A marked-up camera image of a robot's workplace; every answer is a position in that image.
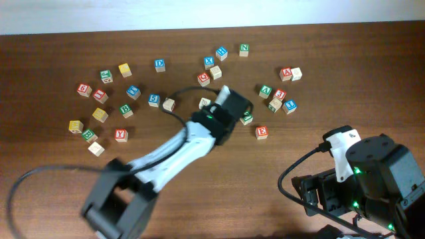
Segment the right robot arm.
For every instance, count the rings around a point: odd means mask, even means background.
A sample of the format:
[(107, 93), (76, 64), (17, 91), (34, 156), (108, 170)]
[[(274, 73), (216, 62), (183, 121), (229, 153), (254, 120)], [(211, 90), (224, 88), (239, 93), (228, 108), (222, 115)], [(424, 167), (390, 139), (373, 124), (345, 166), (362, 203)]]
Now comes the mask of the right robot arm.
[(336, 218), (356, 212), (398, 238), (424, 237), (424, 174), (406, 146), (385, 134), (362, 139), (349, 125), (323, 140), (335, 167), (292, 178), (308, 216), (313, 207)]

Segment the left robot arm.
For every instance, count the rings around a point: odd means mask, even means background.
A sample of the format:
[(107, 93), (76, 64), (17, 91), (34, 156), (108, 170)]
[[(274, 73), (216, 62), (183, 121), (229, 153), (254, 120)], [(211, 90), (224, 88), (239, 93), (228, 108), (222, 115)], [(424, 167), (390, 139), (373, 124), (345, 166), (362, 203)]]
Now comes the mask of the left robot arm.
[(252, 103), (240, 94), (222, 91), (156, 150), (126, 164), (113, 159), (89, 193), (82, 217), (98, 238), (139, 238), (163, 187), (193, 161), (222, 145), (252, 109)]

